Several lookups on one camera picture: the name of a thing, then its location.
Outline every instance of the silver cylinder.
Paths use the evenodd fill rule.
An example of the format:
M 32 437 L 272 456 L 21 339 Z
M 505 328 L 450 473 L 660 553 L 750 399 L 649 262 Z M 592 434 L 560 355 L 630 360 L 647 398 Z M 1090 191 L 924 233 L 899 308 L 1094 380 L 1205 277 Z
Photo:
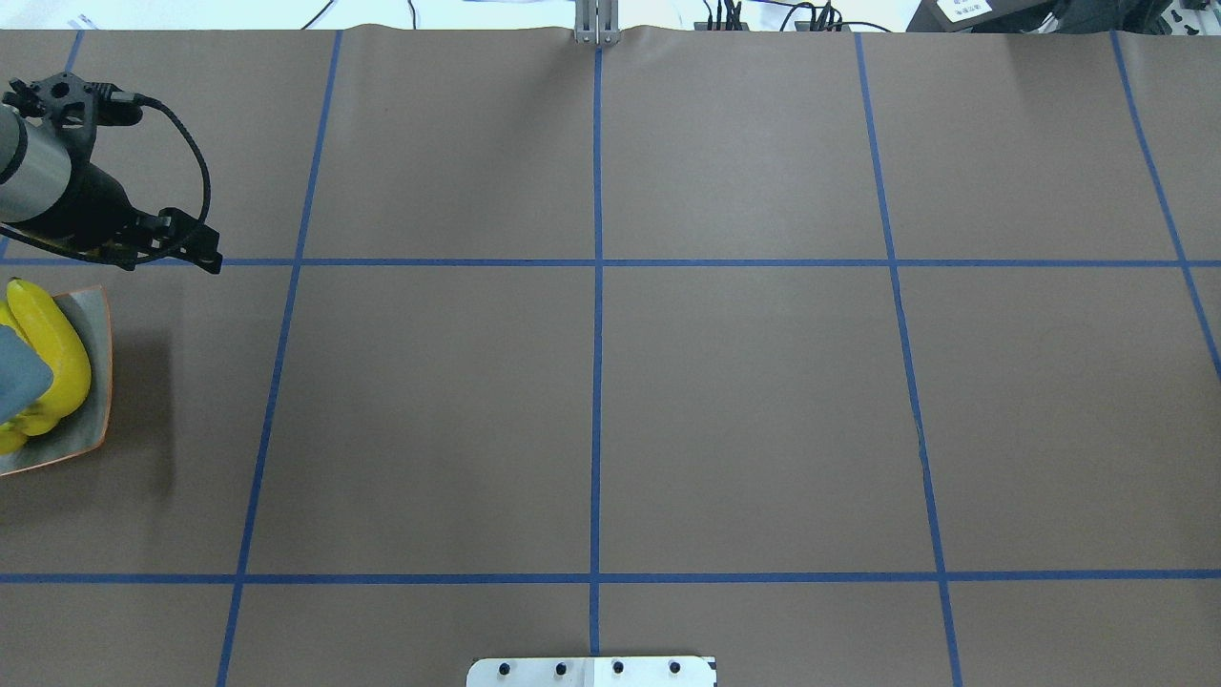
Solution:
M 0 106 L 0 221 L 13 223 L 45 212 L 68 185 L 72 160 L 48 131 Z

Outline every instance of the electrical wire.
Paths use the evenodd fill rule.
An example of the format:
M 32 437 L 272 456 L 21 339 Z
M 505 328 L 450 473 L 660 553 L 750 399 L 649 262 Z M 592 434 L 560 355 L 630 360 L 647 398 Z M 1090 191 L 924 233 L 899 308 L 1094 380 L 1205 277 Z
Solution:
M 182 249 L 183 245 L 190 242 L 190 239 L 194 238 L 195 233 L 199 231 L 199 227 L 203 226 L 204 221 L 208 218 L 208 209 L 211 206 L 212 203 L 212 179 L 211 176 L 208 173 L 208 162 L 204 161 L 204 154 L 199 150 L 199 145 L 195 143 L 195 138 L 190 135 L 189 131 L 187 131 L 187 126 L 182 123 L 182 120 L 179 120 L 178 116 L 173 113 L 173 110 L 171 110 L 165 103 L 158 100 L 156 98 L 149 98 L 148 95 L 140 95 L 140 94 L 136 95 L 134 103 L 138 105 L 144 105 L 147 107 L 153 107 L 154 110 L 158 110 L 159 112 L 164 113 L 166 118 L 170 120 L 170 123 L 172 123 L 173 127 L 178 129 L 178 133 L 182 134 L 183 140 L 186 140 L 187 145 L 190 148 L 190 153 L 195 156 L 195 162 L 199 164 L 199 176 L 204 183 L 204 199 L 199 206 L 199 218 L 195 220 L 195 223 L 190 228 L 184 231 L 182 236 L 179 236 L 178 238 L 175 238 L 170 243 L 159 248 L 156 251 L 149 253 L 148 255 L 143 255 L 140 257 L 106 257 L 99 255 L 90 255 L 88 253 L 77 253 L 73 250 L 68 250 L 67 248 L 61 248 L 54 243 L 46 243 L 44 240 L 38 240 L 37 238 L 31 238 L 29 236 L 11 229 L 4 225 L 0 225 L 0 236 L 7 236 L 9 238 L 12 238 L 18 243 L 24 243 L 26 245 L 33 245 L 34 248 L 46 250 L 48 253 L 53 253 L 55 255 L 60 255 L 61 257 L 71 257 L 73 260 L 94 262 L 99 265 L 116 265 L 116 266 L 132 266 L 132 267 L 136 265 L 143 265 L 145 262 L 151 262 L 153 260 L 160 260 L 161 257 L 168 257 L 171 255 L 175 255 L 178 250 Z
M 784 28 L 786 26 L 789 26 L 789 20 L 792 18 L 792 13 L 796 12 L 797 10 L 800 10 L 802 7 L 806 7 L 806 9 L 810 10 L 810 23 L 814 22 L 814 12 L 818 11 L 818 7 L 814 7 L 813 2 L 797 2 L 796 5 L 790 5 L 788 2 L 769 2 L 769 4 L 770 5 L 785 5 L 786 7 L 789 7 L 789 13 L 785 15 L 784 16 L 784 21 L 780 22 L 780 31 L 784 31 Z
M 325 15 L 326 11 L 331 9 L 331 5 L 335 5 L 335 0 L 327 0 L 326 5 L 324 5 L 322 9 L 319 10 L 316 15 L 314 15 L 314 18 L 305 22 L 305 26 L 302 27 L 302 31 L 305 31 L 306 28 L 314 26 L 314 22 L 316 22 L 319 17 Z
M 725 5 L 725 31 L 741 31 L 742 29 L 742 9 L 741 2 L 736 6 L 734 0 L 717 0 L 718 2 L 724 2 Z
M 875 24 L 873 22 L 835 22 L 833 24 L 827 24 L 827 27 L 824 27 L 823 31 L 833 31 L 833 29 L 836 29 L 836 28 L 839 28 L 841 26 L 857 26 L 857 24 L 860 24 L 860 26 L 871 26 L 871 27 L 873 27 L 875 29 L 884 31 L 886 33 L 894 33 L 889 28 L 886 28 L 886 27 L 884 27 L 882 24 Z

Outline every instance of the white paper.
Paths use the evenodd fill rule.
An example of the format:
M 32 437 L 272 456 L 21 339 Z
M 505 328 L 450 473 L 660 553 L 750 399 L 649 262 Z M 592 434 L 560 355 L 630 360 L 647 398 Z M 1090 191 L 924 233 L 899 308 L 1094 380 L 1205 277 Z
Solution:
M 987 0 L 937 0 L 937 6 L 951 22 L 963 22 L 991 11 Z

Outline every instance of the banana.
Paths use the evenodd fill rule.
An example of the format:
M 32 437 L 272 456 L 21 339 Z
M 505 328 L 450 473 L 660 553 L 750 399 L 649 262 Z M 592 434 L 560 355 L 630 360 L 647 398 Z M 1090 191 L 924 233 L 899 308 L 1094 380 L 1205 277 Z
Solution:
M 26 436 L 11 422 L 0 425 L 0 455 L 11 454 L 26 445 Z
M 22 414 L 35 428 L 42 428 L 49 420 L 57 422 L 84 404 L 92 379 L 89 355 L 72 322 L 42 286 L 24 278 L 10 278 L 6 294 L 9 308 L 29 338 L 31 348 L 51 369 L 51 388 Z
M 55 430 L 55 426 L 60 423 L 60 419 L 23 411 L 9 422 L 12 423 L 17 432 L 26 437 L 42 437 Z
M 21 328 L 17 323 L 17 318 L 12 316 L 12 310 L 9 309 L 9 303 L 0 300 L 0 325 L 7 326 L 17 332 L 17 337 L 26 342 L 29 347 L 29 338 L 26 336 L 26 331 Z

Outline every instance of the blue cloth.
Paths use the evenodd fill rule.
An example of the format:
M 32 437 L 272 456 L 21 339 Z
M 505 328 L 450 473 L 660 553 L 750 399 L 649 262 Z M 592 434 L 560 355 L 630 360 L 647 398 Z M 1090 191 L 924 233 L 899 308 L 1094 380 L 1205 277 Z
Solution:
M 0 325 L 0 422 L 9 422 L 51 388 L 51 369 L 12 328 Z

